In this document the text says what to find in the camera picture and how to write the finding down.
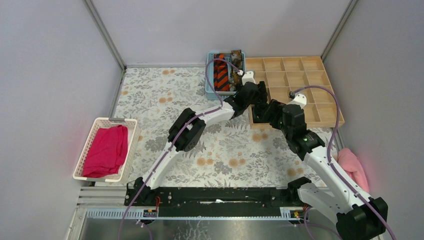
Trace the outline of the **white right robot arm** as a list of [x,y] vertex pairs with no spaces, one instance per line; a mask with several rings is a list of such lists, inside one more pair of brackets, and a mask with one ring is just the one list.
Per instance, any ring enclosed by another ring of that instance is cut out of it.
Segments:
[[388,205],[374,198],[355,183],[328,154],[324,141],[307,129],[300,103],[271,100],[262,119],[280,130],[303,162],[327,185],[330,193],[320,190],[306,177],[288,184],[287,201],[293,206],[305,203],[332,221],[343,240],[370,240],[389,230]]

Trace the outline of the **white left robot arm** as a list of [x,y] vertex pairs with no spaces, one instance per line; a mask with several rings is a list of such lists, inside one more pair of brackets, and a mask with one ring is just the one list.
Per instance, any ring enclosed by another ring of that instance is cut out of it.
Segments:
[[268,100],[264,81],[248,81],[239,91],[225,98],[220,105],[202,111],[184,109],[168,131],[167,142],[160,157],[141,177],[141,186],[135,187],[134,200],[148,206],[155,200],[154,190],[161,183],[177,158],[191,151],[199,142],[205,128],[223,121],[229,121],[242,115],[249,106]]

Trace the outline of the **brown camouflage tie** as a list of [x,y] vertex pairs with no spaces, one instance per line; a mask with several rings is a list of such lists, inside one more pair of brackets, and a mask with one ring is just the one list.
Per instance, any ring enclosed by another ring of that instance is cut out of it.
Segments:
[[235,66],[235,68],[232,68],[230,89],[236,92],[242,85],[242,77],[239,75],[239,70],[242,70],[243,68],[241,49],[231,51],[231,63]]

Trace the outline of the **dark green rolled tie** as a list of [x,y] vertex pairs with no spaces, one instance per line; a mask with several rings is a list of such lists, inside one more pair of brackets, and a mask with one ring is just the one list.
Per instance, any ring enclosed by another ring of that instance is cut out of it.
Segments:
[[268,103],[259,103],[252,108],[252,119],[253,123],[266,123],[270,122],[269,120],[269,104]]

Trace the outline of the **orange navy striped tie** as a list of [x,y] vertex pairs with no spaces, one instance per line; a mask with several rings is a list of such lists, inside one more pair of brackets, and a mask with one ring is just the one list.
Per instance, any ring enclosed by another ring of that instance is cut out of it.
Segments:
[[213,63],[213,83],[214,90],[217,92],[229,92],[230,91],[230,78],[228,64],[225,61],[225,55],[218,53],[213,56],[217,59]]

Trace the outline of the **blue plastic basket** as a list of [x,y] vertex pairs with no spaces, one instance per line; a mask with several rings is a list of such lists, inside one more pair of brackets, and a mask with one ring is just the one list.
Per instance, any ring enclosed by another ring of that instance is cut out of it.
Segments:
[[[246,64],[245,64],[245,53],[241,51],[242,53],[242,71],[246,71]],[[216,91],[214,90],[214,61],[217,60],[217,58],[214,58],[215,54],[224,54],[224,59],[222,61],[225,61],[228,66],[228,74],[229,74],[229,84],[232,77],[232,68],[233,64],[231,62],[231,51],[210,51],[207,54],[206,59],[206,68],[205,68],[205,74],[207,74],[207,80],[205,80],[204,84],[204,91],[206,94],[206,97],[208,100],[218,100],[217,95],[219,95],[222,99],[225,99],[229,96],[232,96],[236,93],[236,91]]]

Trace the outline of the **wooden compartment tray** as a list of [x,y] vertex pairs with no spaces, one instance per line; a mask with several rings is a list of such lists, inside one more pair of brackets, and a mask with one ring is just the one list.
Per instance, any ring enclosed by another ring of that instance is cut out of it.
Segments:
[[301,89],[307,98],[304,114],[308,128],[333,128],[336,120],[344,124],[328,93],[333,88],[319,56],[248,57],[245,63],[247,70],[255,72],[257,82],[265,82],[268,101],[286,104],[291,101],[290,92]]

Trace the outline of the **floral patterned tablecloth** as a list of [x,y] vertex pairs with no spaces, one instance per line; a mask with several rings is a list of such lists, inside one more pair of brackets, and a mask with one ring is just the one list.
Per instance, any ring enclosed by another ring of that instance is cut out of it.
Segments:
[[[115,117],[136,119],[140,127],[128,180],[147,173],[165,147],[168,131],[186,108],[219,104],[205,94],[202,67],[129,68]],[[248,112],[205,128],[198,144],[184,152],[166,173],[164,187],[284,187],[307,177],[325,183],[292,153],[276,129],[251,129]]]

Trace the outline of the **pink cloth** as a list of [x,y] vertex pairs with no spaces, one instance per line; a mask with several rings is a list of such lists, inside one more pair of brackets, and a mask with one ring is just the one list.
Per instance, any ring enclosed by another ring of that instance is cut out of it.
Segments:
[[337,162],[347,175],[365,192],[369,192],[369,184],[359,158],[348,148],[338,152]]

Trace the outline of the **white plastic basket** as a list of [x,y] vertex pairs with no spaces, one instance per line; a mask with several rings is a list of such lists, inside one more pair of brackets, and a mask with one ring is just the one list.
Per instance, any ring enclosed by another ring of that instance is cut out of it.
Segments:
[[139,136],[140,127],[136,119],[96,118],[73,172],[73,179],[126,182]]

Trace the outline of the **red cloth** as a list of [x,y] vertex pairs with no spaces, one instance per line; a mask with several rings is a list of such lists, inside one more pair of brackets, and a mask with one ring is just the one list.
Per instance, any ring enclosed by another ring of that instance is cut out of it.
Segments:
[[102,178],[117,174],[128,152],[128,128],[117,125],[99,128],[88,150],[82,176]]

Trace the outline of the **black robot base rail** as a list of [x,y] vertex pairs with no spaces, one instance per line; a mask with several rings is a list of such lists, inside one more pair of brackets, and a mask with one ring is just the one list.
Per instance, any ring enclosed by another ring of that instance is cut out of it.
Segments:
[[128,188],[123,204],[171,218],[279,217],[281,209],[301,213],[306,206],[290,189],[276,187],[159,187],[140,194]]

